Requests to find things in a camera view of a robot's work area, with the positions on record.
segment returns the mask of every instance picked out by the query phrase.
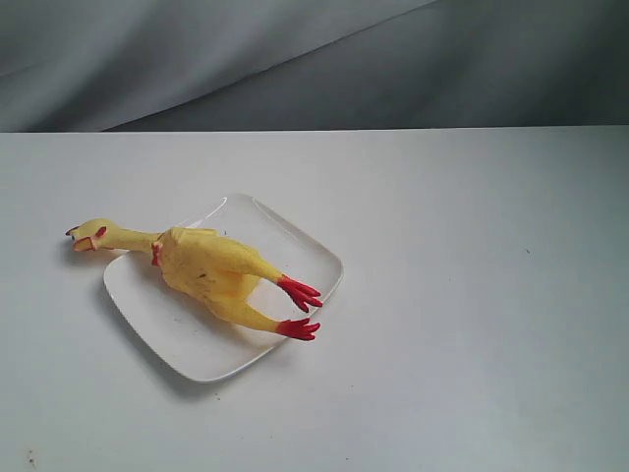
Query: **white plate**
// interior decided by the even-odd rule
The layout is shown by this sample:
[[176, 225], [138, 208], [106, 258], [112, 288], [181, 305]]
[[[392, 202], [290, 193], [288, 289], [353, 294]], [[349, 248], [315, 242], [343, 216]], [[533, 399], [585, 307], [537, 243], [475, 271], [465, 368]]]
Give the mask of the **white plate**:
[[[213, 228], [257, 248], [287, 275], [319, 290], [323, 302], [343, 274], [336, 256], [252, 197], [225, 197], [179, 226]], [[104, 280], [116, 306], [144, 342], [175, 371], [195, 382], [226, 379], [286, 339], [209, 315], [201, 303], [169, 288], [146, 254], [126, 253], [111, 262]], [[275, 320], [305, 316], [283, 290], [266, 280], [249, 301]], [[310, 316], [315, 313], [311, 308]]]

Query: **chicken body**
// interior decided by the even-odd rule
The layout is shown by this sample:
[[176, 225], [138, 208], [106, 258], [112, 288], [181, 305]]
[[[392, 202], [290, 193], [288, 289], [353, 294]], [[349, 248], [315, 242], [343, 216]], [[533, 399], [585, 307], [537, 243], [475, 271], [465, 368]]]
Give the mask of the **chicken body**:
[[176, 226], [149, 234], [99, 218], [66, 234], [76, 240], [77, 251], [119, 248], [151, 252], [152, 263], [161, 268], [169, 286], [203, 302], [224, 321], [303, 340], [314, 339], [313, 332], [319, 328], [319, 324], [309, 324], [310, 319], [278, 322], [251, 307], [247, 298], [261, 278], [285, 290], [306, 313], [306, 304], [321, 306], [316, 298], [320, 293], [283, 274], [256, 249], [213, 229]]

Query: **white table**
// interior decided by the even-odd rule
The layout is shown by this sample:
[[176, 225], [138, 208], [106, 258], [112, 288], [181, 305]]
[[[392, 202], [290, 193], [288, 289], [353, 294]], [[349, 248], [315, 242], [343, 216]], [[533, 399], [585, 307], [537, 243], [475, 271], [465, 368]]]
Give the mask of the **white table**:
[[[0, 470], [629, 469], [629, 127], [0, 136]], [[311, 343], [185, 381], [69, 251], [240, 191], [336, 252]]]

